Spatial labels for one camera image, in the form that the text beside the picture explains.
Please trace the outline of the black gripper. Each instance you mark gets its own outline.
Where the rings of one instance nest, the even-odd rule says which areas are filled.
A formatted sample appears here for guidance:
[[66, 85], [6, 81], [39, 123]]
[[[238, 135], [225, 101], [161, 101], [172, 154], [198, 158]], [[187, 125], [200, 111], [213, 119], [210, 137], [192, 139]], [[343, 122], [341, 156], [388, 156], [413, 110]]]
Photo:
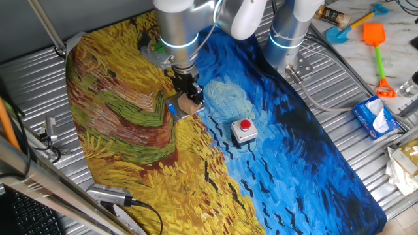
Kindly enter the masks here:
[[175, 90], [180, 95], [185, 95], [187, 98], [197, 104], [201, 105], [204, 102], [203, 98], [203, 87], [198, 85], [197, 79], [199, 77], [199, 70], [196, 66], [191, 66], [188, 68], [180, 68], [173, 66], [174, 78], [172, 83]]

